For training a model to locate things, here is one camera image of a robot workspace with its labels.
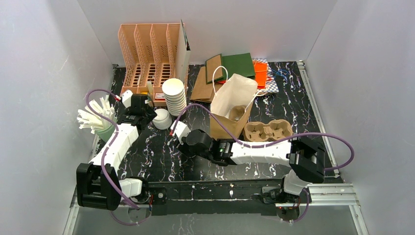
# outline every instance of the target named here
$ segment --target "cardboard cup holder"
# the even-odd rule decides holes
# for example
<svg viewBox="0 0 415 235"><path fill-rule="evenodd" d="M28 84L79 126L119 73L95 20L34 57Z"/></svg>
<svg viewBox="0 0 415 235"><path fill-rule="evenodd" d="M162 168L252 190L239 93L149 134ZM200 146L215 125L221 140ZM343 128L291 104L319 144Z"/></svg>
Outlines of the cardboard cup holder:
<svg viewBox="0 0 415 235"><path fill-rule="evenodd" d="M286 120L272 120L268 124L248 122L244 126L244 139L251 142L277 141L291 136L293 129Z"/></svg>

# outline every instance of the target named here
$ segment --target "paper bag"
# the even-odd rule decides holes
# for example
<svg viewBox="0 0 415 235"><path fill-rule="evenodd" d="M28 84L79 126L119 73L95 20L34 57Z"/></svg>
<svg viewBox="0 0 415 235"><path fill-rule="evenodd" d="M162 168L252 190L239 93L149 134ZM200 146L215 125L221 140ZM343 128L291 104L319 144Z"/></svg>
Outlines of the paper bag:
<svg viewBox="0 0 415 235"><path fill-rule="evenodd" d="M216 90L219 90L221 87L222 84L215 84ZM211 103L214 96L212 84L206 84L206 67L201 67L190 100Z"/></svg>
<svg viewBox="0 0 415 235"><path fill-rule="evenodd" d="M210 111L235 136L239 137L245 124L248 122L253 100L258 84L255 80L238 74L232 77L215 93ZM245 112L239 121L230 120L231 110L240 110L245 106ZM210 117L210 136L214 139L231 139L218 122Z"/></svg>

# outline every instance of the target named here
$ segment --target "black table surface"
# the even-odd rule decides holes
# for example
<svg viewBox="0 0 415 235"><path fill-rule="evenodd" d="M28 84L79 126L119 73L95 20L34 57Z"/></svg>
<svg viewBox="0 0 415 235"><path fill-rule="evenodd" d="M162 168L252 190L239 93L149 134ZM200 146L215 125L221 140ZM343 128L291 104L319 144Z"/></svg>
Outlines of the black table surface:
<svg viewBox="0 0 415 235"><path fill-rule="evenodd" d="M189 66L187 103L193 102L189 99L201 66ZM249 121L268 123L271 120L284 119L292 124L295 133L320 132L297 63L271 62L270 66L276 71L286 70L289 75L275 78L279 93L255 99ZM115 69L111 87L115 94L121 92L125 72L125 68ZM115 100L110 97L110 102L114 104ZM122 108L122 103L115 104L117 112ZM209 132L209 116L198 107L191 107L186 112L184 122L191 130L202 129ZM153 123L150 123L121 162L118 177L124 179L130 176L141 176L149 182L280 179L290 170L287 166L263 163L217 166L200 157L185 157L174 148L174 140L175 138L169 136L169 131L158 130ZM320 137L316 140L323 143ZM103 141L100 140L96 152L103 145ZM331 166L327 154L325 165ZM340 183L342 180L338 178L335 181Z"/></svg>

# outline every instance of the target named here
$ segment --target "green folder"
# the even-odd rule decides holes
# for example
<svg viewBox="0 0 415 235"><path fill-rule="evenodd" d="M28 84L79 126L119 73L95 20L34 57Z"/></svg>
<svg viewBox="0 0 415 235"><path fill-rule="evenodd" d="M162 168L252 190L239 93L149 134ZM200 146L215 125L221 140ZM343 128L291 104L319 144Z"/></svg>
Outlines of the green folder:
<svg viewBox="0 0 415 235"><path fill-rule="evenodd" d="M222 66L228 70L229 78L236 73L244 77L255 79L255 69L250 53L222 56ZM215 79L215 81L224 80L226 80L225 71L223 72L223 77Z"/></svg>

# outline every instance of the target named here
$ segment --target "paper bag handle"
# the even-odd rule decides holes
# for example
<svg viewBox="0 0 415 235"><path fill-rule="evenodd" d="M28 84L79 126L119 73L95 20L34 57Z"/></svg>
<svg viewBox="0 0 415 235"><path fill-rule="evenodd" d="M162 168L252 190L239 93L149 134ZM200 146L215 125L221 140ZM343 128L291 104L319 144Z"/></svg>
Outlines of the paper bag handle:
<svg viewBox="0 0 415 235"><path fill-rule="evenodd" d="M213 75L212 75L212 85L213 85L213 91L215 92L215 96L216 96L216 89L215 89L215 73L216 73L216 71L218 71L218 69L219 69L219 68L224 68L224 69L225 69L225 71L226 71L226 81L228 80L228 70L227 70L225 67L223 67L223 66L219 65L219 66L215 69L215 71L213 72Z"/></svg>
<svg viewBox="0 0 415 235"><path fill-rule="evenodd" d="M248 105L245 107L245 112L246 112L246 109L247 109L247 108L251 105L251 103L255 100L255 98L257 98L258 96L264 96L264 95L266 95L266 93L258 95L260 92L261 92L261 90L259 90L257 93L255 93L255 94L254 94L254 97L251 99L251 101L250 101L250 102L248 103Z"/></svg>

